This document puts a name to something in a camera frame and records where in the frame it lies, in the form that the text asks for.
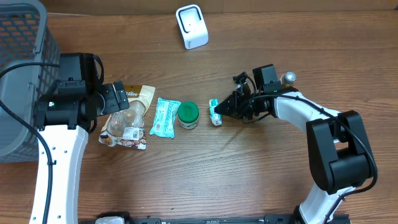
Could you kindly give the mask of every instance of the wood grain surface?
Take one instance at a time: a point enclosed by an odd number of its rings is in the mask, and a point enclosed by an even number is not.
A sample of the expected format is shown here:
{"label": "wood grain surface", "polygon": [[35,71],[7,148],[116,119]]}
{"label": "wood grain surface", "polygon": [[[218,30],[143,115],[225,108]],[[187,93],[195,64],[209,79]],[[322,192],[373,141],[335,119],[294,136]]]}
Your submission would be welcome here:
{"label": "wood grain surface", "polygon": [[[306,137],[274,118],[214,127],[208,100],[223,100],[232,76],[273,63],[298,75],[309,99],[364,120],[379,168],[374,189],[347,198],[353,223],[398,215],[398,12],[206,14],[210,41],[185,50],[175,16],[52,17],[64,52],[98,54],[105,82],[156,87],[157,98],[194,101],[200,124],[175,139],[148,136],[145,151],[110,148],[91,136],[81,166],[79,219],[128,210],[133,217],[258,217],[291,213],[312,184]],[[99,127],[106,118],[99,119]],[[28,223],[37,163],[0,164],[0,223]]]}
{"label": "wood grain surface", "polygon": [[175,14],[189,4],[203,13],[393,10],[398,0],[41,0],[49,12],[84,15]]}

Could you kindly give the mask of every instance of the plastic jar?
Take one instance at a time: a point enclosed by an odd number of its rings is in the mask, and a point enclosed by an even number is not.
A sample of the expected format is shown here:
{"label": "plastic jar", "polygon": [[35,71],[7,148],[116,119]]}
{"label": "plastic jar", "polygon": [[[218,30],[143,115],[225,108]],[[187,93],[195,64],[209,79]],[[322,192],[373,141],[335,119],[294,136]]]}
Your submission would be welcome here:
{"label": "plastic jar", "polygon": [[194,102],[187,101],[182,103],[178,107],[177,114],[183,128],[193,129],[198,126],[199,108]]}

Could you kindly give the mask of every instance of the gray plastic bin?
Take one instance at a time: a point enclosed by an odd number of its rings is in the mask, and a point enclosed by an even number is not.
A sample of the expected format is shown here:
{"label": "gray plastic bin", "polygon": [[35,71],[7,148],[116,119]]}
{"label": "gray plastic bin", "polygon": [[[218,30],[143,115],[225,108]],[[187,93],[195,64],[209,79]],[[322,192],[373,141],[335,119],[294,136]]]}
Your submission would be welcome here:
{"label": "gray plastic bin", "polygon": [[[47,29],[47,11],[36,0],[0,1],[0,71],[25,62],[58,63],[59,47]],[[59,79],[59,68],[17,68],[0,79],[0,99],[33,125],[33,107]],[[37,138],[0,108],[0,162],[36,161]]]}

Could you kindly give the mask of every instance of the black cable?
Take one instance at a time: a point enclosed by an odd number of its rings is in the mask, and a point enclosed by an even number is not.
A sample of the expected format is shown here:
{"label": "black cable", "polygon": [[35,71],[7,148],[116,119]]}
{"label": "black cable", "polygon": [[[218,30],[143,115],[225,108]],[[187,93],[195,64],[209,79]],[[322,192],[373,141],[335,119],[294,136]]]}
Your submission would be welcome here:
{"label": "black cable", "polygon": [[97,119],[95,118],[94,119],[94,123],[93,123],[93,127],[90,129],[89,134],[91,134],[95,130],[96,127],[97,127]]}
{"label": "black cable", "polygon": [[270,115],[270,113],[266,113],[266,114],[262,115],[261,117],[259,117],[258,119],[255,119],[254,121],[248,121],[248,122],[243,122],[243,123],[244,123],[244,124],[255,123],[255,122],[257,122],[257,121],[260,121],[260,120],[266,118],[268,115]]}
{"label": "black cable", "polygon": [[312,103],[311,101],[308,101],[306,99],[300,98],[298,96],[288,96],[288,95],[261,95],[261,96],[257,96],[254,97],[251,100],[246,100],[244,102],[242,102],[243,104],[248,103],[249,105],[251,104],[251,102],[253,102],[253,100],[258,99],[258,98],[277,98],[277,97],[283,97],[283,98],[288,98],[291,100],[298,100],[301,101],[303,103],[306,103],[307,105],[311,106],[312,108],[316,109],[317,111],[319,111],[321,114],[324,114],[328,117],[330,117],[331,119],[335,120],[341,127],[343,127],[345,129],[345,131],[353,138],[355,139],[355,141],[364,149],[366,157],[369,159],[370,164],[371,164],[371,169],[373,170],[373,180],[372,182],[364,188],[358,189],[358,190],[354,190],[351,192],[347,192],[344,194],[339,195],[338,200],[333,204],[333,206],[330,208],[329,212],[325,215],[325,221],[324,224],[327,223],[327,221],[330,218],[330,215],[337,209],[338,204],[345,199],[345,197],[349,196],[349,195],[353,195],[353,194],[358,194],[358,193],[362,193],[365,191],[370,190],[371,188],[373,188],[377,182],[377,166],[376,163],[374,161],[373,156],[370,154],[370,151],[367,149],[367,147],[363,144],[363,142],[359,139],[359,137],[357,137],[357,135],[352,132],[352,130],[350,130],[349,127],[347,127],[347,125],[345,125],[342,121],[340,121],[340,119],[338,119],[336,116],[333,116],[332,114],[326,112],[323,108],[320,108],[319,106],[315,105],[314,103]]}
{"label": "black cable", "polygon": [[[51,66],[51,67],[58,67],[59,65],[54,64],[54,63],[44,63],[44,62],[28,62],[28,63],[21,63],[18,65],[14,65],[11,66],[7,69],[5,69],[4,71],[2,71],[0,73],[0,78],[3,77],[7,72],[16,69],[16,68],[21,68],[21,67],[25,67],[25,66],[31,66],[31,65],[41,65],[41,66]],[[51,152],[50,152],[50,148],[47,145],[47,143],[45,142],[44,138],[41,136],[41,134],[34,128],[32,127],[30,124],[26,123],[22,118],[18,117],[18,115],[16,115],[14,112],[12,112],[3,102],[2,100],[0,100],[0,107],[7,112],[7,114],[9,114],[11,117],[13,117],[16,121],[20,122],[23,126],[25,126],[32,134],[34,134],[37,139],[39,139],[39,141],[42,143],[43,147],[44,147],[44,151],[47,155],[47,165],[49,166],[49,181],[47,184],[47,196],[45,199],[45,207],[44,207],[44,213],[43,213],[43,224],[47,223],[47,219],[49,217],[49,208],[50,208],[50,199],[51,199],[51,193],[52,193],[52,157],[51,157]]]}

